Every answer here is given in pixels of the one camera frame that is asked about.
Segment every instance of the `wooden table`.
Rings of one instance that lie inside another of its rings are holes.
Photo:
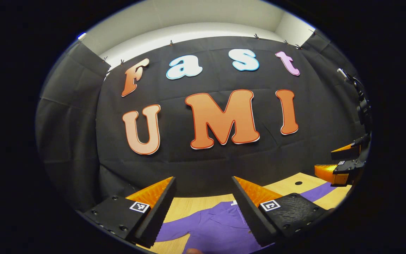
[[[269,190],[275,191],[280,195],[287,195],[289,193],[303,193],[324,183],[326,183],[324,180],[321,180],[317,177],[298,173],[264,187]],[[324,209],[334,208],[338,204],[340,204],[341,201],[343,201],[345,195],[350,190],[350,187],[350,185],[346,187],[338,187],[323,198],[315,201],[314,203]],[[170,205],[169,211],[167,212],[166,218],[164,219],[164,222],[172,222],[174,220],[187,217],[195,212],[212,208],[220,202],[225,201],[234,201],[233,195],[227,194],[221,196],[205,196],[201,198],[174,198]],[[187,234],[172,241],[157,242],[148,250],[158,254],[181,254],[184,250],[189,236],[190,234]]]

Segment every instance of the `letter m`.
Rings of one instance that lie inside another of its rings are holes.
[[[214,140],[208,136],[208,127],[222,145],[235,125],[232,141],[235,144],[251,143],[259,139],[255,130],[252,110],[253,92],[235,90],[228,99],[225,111],[222,111],[213,98],[207,93],[197,93],[186,98],[187,105],[192,107],[195,139],[190,143],[194,149],[210,148]]]

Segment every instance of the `light blue letter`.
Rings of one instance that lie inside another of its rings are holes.
[[[184,76],[194,77],[203,70],[202,67],[198,66],[198,58],[192,55],[176,58],[169,65],[172,67],[167,71],[167,79],[180,79]]]
[[[259,62],[255,59],[255,53],[248,49],[232,49],[228,56],[235,60],[233,66],[239,71],[256,71],[259,68]]]

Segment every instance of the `hand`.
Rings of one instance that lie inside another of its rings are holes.
[[[186,254],[204,254],[204,253],[199,251],[198,249],[187,249]]]

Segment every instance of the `purple cloth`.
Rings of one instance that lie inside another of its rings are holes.
[[[324,183],[300,195],[311,202],[322,198],[336,187]],[[245,222],[238,205],[221,202],[210,209],[201,210],[185,218],[163,223],[156,242],[170,241],[187,233],[190,237],[184,247],[195,248],[204,254],[249,254],[261,247]]]

